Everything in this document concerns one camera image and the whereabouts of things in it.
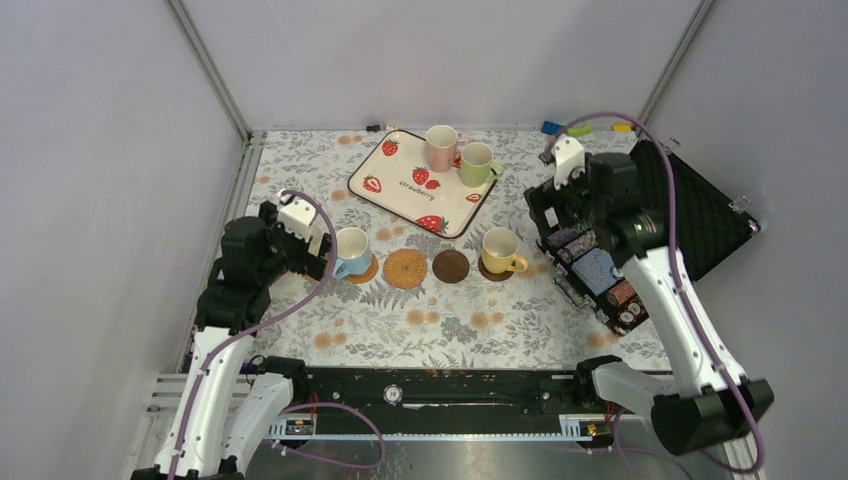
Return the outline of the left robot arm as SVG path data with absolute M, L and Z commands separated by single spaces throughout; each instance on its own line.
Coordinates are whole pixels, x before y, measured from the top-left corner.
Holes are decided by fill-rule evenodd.
M 228 417 L 236 381 L 256 333 L 280 320 L 264 317 L 270 287 L 285 273 L 317 280 L 290 315 L 329 282 L 337 238 L 322 207 L 309 196 L 287 190 L 258 214 L 229 221 L 220 255 L 197 301 L 188 377 L 173 423 L 153 464 L 132 472 L 134 479 L 242 479 L 268 427 L 284 408 L 309 401 L 310 385 L 300 360 L 269 357 L 259 367 L 255 390 Z

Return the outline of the purple poker chip stack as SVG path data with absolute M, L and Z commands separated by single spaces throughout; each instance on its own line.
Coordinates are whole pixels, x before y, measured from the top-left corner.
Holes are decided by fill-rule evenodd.
M 562 228 L 553 232 L 547 238 L 547 242 L 549 243 L 552 249 L 559 250 L 564 246 L 568 245 L 580 235 L 581 233 L 578 230 L 575 230 L 574 228 Z

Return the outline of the blue toy brick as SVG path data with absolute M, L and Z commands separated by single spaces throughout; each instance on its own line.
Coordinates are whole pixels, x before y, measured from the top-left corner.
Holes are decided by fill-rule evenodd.
M 562 128 L 563 126 L 558 123 L 544 121 L 541 125 L 540 132 L 547 136 L 556 136 Z

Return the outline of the white poker chip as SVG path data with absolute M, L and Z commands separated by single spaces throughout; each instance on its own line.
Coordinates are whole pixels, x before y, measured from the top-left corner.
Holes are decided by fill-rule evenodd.
M 402 401 L 403 390 L 397 384 L 387 385 L 383 390 L 383 399 L 389 405 L 397 405 Z

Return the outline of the green toy brick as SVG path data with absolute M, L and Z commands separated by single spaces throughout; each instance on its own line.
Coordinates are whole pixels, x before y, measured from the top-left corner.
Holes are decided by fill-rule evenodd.
M 568 128 L 566 130 L 566 134 L 570 137 L 578 138 L 591 134 L 593 132 L 593 129 L 593 125 L 589 122 L 586 122 L 583 125 Z

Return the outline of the dark wooden coaster under mug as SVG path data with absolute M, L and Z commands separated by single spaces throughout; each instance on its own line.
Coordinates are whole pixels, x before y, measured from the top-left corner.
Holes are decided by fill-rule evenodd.
M 489 271 L 484 264 L 482 256 L 480 256 L 478 258 L 477 267 L 478 267 L 479 272 L 481 273 L 481 275 L 484 278 L 486 278 L 490 281 L 493 281 L 493 282 L 502 282 L 502 281 L 510 279 L 514 275 L 513 271 L 504 271 L 504 272 L 501 272 L 501 273 L 493 273 L 493 272 Z

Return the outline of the pink mug back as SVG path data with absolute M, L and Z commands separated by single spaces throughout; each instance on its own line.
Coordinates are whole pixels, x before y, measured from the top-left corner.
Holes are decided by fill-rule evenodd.
M 458 149 L 471 142 L 468 136 L 460 135 L 448 125 L 435 125 L 425 134 L 426 157 L 429 168 L 434 172 L 447 172 L 453 167 Z

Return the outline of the floral tablecloth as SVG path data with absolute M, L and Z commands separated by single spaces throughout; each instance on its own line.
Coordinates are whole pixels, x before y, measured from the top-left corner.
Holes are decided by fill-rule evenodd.
M 553 283 L 552 265 L 537 248 L 523 198 L 526 188 L 549 175 L 539 160 L 545 138 L 531 131 L 475 131 L 472 138 L 491 147 L 507 171 L 466 232 L 444 240 L 349 192 L 348 178 L 378 145 L 378 134 L 267 133 L 248 214 L 280 190 L 304 192 L 321 203 L 335 227 L 364 230 L 379 261 L 400 249 L 418 250 L 426 259 L 453 249 L 476 263 L 484 234 L 505 227 L 517 234 L 529 267 L 502 282 L 477 269 L 455 284 L 428 274 L 412 289 L 393 287 L 382 274 L 364 284 L 334 280 L 290 315 L 285 310 L 315 284 L 287 275 L 272 286 L 267 311 L 269 319 L 283 318 L 258 333 L 251 354 L 299 358 L 314 366 L 554 370 L 612 354 L 637 369 L 667 369 L 652 324 L 618 336 L 591 309 L 575 308 Z

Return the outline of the light bamboo coaster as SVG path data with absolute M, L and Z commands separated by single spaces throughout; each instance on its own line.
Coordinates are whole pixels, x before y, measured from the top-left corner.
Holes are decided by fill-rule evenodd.
M 348 275 L 346 280 L 353 284 L 364 284 L 372 280 L 379 271 L 379 261 L 375 255 L 371 257 L 368 269 L 360 275 Z

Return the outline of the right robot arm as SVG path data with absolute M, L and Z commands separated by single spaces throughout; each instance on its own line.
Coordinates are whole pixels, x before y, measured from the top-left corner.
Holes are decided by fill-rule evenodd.
M 643 208 L 638 170 L 629 155 L 551 153 L 551 179 L 525 192 L 544 239 L 556 234 L 546 211 L 559 218 L 584 209 L 599 246 L 634 287 L 648 311 L 673 372 L 672 382 L 638 371 L 612 355 L 578 363 L 573 396 L 583 410 L 609 402 L 645 418 L 675 456 L 751 436 L 755 465 L 765 457 L 758 422 L 774 402 L 765 379 L 751 379 L 712 326 L 685 269 L 677 241 L 672 166 L 664 164 L 668 211 Z

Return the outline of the green mug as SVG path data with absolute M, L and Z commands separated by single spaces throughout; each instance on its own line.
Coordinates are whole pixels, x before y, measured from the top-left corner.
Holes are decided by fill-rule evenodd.
M 493 150 L 484 143 L 467 144 L 460 155 L 460 179 L 469 188 L 499 179 L 506 167 L 494 161 Z

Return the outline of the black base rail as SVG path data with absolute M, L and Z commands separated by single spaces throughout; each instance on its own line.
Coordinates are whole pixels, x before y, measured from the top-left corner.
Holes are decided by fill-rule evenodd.
M 294 386 L 293 404 L 320 435 L 366 434 L 367 426 L 324 402 L 359 410 L 385 436 L 536 435 L 558 431 L 558 417 L 596 415 L 611 421 L 621 406 L 591 396 L 580 375 L 537 370 L 426 370 L 308 367 L 298 359 L 269 357 L 251 374 L 281 373 Z M 387 385 L 403 390 L 402 401 L 383 399 Z

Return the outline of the small dark wooden coaster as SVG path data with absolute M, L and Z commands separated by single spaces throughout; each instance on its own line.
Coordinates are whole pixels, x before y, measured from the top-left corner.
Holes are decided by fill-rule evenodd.
M 467 277 L 470 271 L 470 262 L 458 250 L 444 250 L 434 257 L 432 271 L 439 281 L 455 284 Z

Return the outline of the blue mug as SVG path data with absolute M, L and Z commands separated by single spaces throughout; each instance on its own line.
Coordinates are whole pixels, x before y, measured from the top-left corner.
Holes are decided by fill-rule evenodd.
M 336 232 L 336 240 L 334 278 L 364 275 L 371 266 L 373 256 L 366 232 L 357 227 L 345 227 Z

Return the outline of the black poker chip case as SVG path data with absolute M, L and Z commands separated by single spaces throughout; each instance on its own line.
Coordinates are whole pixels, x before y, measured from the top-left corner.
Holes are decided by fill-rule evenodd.
M 741 248 L 759 222 L 697 171 L 648 140 L 628 153 L 585 152 L 560 162 L 555 176 L 524 193 L 540 249 L 576 304 L 588 302 L 602 323 L 625 336 L 649 314 L 614 268 L 628 247 L 648 252 L 676 240 L 691 282 Z

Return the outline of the woven rattan coaster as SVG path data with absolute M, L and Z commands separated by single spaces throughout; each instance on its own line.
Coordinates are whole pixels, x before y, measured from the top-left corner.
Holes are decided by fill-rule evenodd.
M 393 287 L 416 288 L 427 276 L 427 260 L 418 250 L 400 249 L 387 257 L 383 273 L 387 282 Z

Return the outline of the strawberry print tray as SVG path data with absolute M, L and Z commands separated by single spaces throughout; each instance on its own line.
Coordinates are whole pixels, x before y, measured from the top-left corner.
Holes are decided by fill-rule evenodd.
M 435 172 L 427 165 L 427 142 L 406 130 L 387 133 L 347 181 L 355 196 L 443 239 L 462 236 L 497 183 L 466 186 L 461 169 Z

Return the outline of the yellow mug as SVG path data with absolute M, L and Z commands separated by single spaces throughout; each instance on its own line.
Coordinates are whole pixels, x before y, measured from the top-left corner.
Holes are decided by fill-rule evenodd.
M 528 260 L 518 253 L 520 241 L 515 232 L 505 227 L 492 228 L 482 240 L 482 257 L 486 268 L 493 273 L 524 272 Z

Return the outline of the blue playing cards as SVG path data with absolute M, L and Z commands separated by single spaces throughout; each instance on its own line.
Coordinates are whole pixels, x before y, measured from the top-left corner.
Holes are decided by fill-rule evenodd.
M 606 293 L 623 278 L 611 255 L 600 248 L 594 248 L 577 259 L 572 271 L 595 296 Z

